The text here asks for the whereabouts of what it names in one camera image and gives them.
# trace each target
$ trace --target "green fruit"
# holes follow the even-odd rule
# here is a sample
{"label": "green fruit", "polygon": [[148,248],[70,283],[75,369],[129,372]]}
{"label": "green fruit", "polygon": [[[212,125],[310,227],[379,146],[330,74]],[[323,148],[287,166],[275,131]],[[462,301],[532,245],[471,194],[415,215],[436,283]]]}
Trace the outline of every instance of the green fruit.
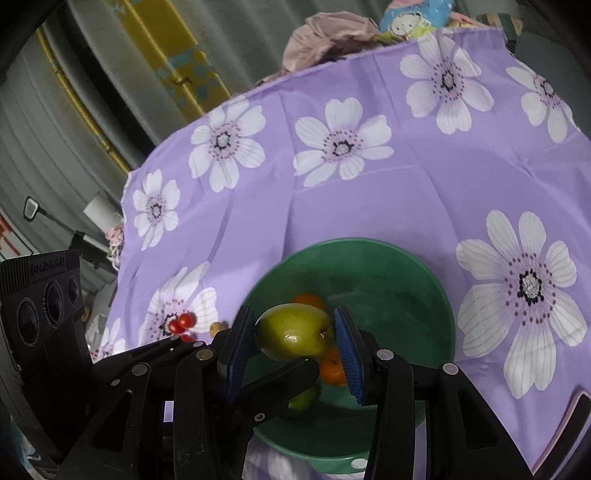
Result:
{"label": "green fruit", "polygon": [[290,400],[289,407],[287,408],[286,417],[296,417],[301,413],[304,413],[320,396],[321,386],[318,383],[312,385],[308,390],[304,390],[299,395],[293,397]]}
{"label": "green fruit", "polygon": [[273,360],[322,356],[334,338],[332,318],[323,310],[301,303],[273,307],[256,323],[256,346]]}

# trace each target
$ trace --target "green bowl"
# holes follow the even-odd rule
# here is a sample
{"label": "green bowl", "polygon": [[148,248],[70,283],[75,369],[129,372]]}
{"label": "green bowl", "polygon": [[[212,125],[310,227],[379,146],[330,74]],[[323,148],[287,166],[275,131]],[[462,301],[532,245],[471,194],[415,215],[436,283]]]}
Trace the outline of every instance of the green bowl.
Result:
{"label": "green bowl", "polygon": [[[351,311],[356,325],[374,334],[380,347],[407,361],[438,368],[453,360],[453,314],[439,281],[408,252],[362,238],[312,245],[279,263],[252,289],[246,304],[257,314],[301,293],[323,298],[329,312]],[[245,381],[280,362],[257,355]],[[271,447],[304,459],[322,473],[364,470],[374,430],[375,407],[361,407],[346,387],[322,385],[316,403],[295,419],[273,419],[255,429]],[[415,423],[424,420],[422,402]]]}

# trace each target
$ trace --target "purple tablecloth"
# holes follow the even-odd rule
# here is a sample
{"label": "purple tablecloth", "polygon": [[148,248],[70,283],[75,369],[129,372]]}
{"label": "purple tablecloth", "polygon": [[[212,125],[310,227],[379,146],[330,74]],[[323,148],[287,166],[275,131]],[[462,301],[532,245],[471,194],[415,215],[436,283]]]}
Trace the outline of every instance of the purple tablecloth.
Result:
{"label": "purple tablecloth", "polygon": [[[169,335],[185,310],[186,334],[209,341],[282,258],[380,239],[440,279],[456,362],[531,466],[573,390],[591,390],[590,185],[570,108],[501,31],[437,32],[291,75],[176,132],[130,175],[101,355]],[[269,477],[320,475],[254,439],[245,479]]]}

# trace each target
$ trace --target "red sign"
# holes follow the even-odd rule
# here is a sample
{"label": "red sign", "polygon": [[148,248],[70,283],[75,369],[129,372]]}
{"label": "red sign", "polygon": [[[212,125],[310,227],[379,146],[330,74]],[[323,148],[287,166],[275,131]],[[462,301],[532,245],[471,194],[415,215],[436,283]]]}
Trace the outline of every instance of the red sign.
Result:
{"label": "red sign", "polygon": [[32,250],[0,215],[0,260],[32,254]]}

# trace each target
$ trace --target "blue pillow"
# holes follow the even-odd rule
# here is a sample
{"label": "blue pillow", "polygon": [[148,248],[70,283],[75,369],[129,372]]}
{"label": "blue pillow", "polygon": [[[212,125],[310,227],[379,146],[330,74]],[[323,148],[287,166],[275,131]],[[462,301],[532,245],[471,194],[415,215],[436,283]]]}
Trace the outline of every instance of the blue pillow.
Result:
{"label": "blue pillow", "polygon": [[447,24],[454,0],[425,0],[416,5],[390,8],[379,23],[382,33],[392,32],[397,37],[409,35],[419,25],[443,28]]}

